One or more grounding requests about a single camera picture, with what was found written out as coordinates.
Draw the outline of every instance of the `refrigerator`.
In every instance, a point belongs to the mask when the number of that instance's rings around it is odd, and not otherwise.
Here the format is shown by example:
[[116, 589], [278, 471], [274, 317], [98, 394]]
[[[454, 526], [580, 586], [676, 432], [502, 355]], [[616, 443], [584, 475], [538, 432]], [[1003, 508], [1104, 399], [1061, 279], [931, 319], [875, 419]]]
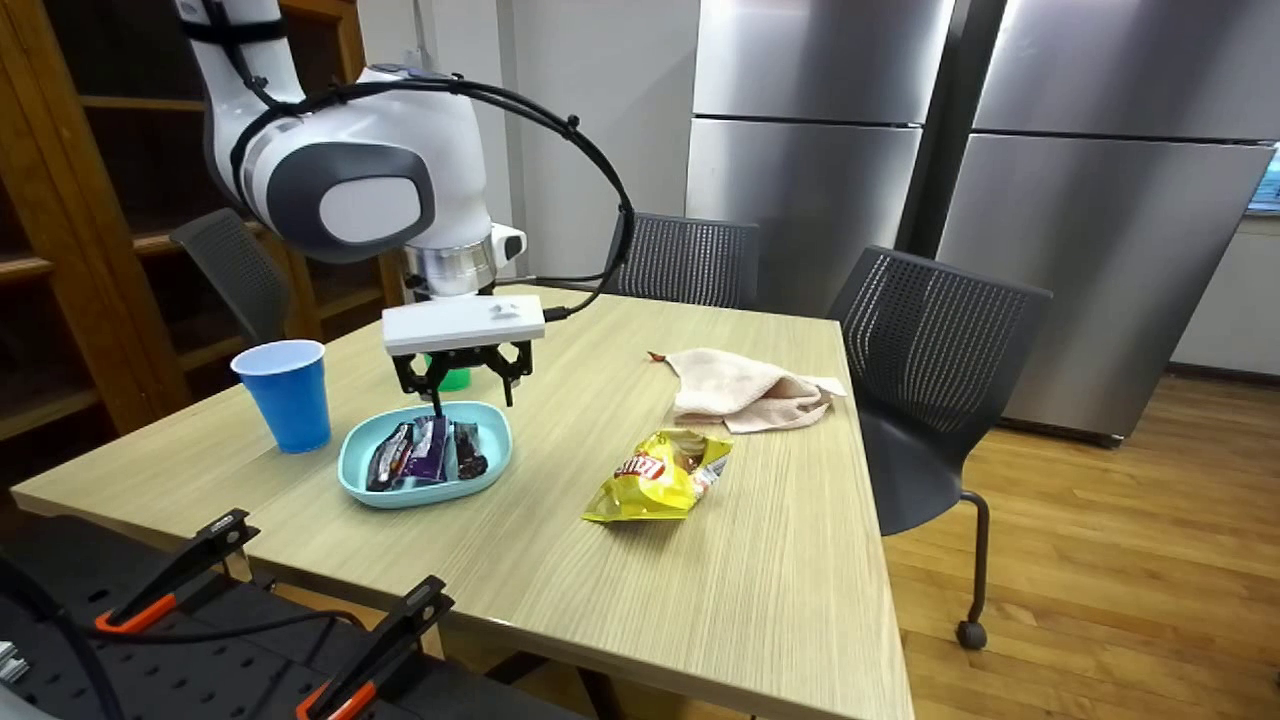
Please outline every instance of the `refrigerator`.
[[1006, 419], [1120, 443], [1268, 167], [1280, 4], [973, 0], [960, 64], [931, 253], [1056, 291]]
[[950, 0], [703, 0], [689, 215], [757, 228], [757, 298], [828, 313], [860, 249], [890, 249]]

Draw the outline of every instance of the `office chair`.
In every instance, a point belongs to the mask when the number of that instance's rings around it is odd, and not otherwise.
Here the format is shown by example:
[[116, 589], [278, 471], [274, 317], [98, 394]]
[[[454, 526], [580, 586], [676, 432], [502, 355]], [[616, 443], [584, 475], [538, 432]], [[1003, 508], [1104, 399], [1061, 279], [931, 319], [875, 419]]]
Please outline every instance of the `office chair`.
[[216, 209], [166, 233], [230, 310], [252, 345], [278, 340], [286, 285], [230, 209]]
[[1053, 298], [980, 279], [935, 259], [868, 249], [836, 298], [868, 448], [881, 532], [975, 508], [973, 603], [954, 623], [967, 654], [989, 645], [991, 508], [960, 469], [1001, 419]]
[[634, 215], [629, 264], [610, 291], [757, 310], [760, 233], [745, 226]]

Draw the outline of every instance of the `yellow snack bag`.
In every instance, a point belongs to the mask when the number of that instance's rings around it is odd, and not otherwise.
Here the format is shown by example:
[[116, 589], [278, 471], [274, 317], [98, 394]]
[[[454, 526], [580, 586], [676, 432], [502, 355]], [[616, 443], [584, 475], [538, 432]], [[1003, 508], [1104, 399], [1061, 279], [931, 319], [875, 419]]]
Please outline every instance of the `yellow snack bag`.
[[584, 522], [682, 522], [694, 499], [714, 485], [732, 443], [703, 432], [653, 432], [634, 454], [599, 485]]

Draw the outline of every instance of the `cabinet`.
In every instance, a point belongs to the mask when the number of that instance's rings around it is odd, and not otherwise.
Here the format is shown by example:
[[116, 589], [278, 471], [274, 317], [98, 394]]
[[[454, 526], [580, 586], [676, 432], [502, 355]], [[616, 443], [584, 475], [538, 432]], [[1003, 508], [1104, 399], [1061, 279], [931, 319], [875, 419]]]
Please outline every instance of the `cabinet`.
[[[352, 0], [284, 0], [284, 16], [307, 91], [360, 71]], [[173, 0], [5, 0], [0, 95], [0, 464], [38, 432], [74, 426], [90, 443], [230, 385], [244, 337], [166, 242], [222, 204]], [[395, 259], [323, 268], [259, 242], [300, 337], [398, 301]]]

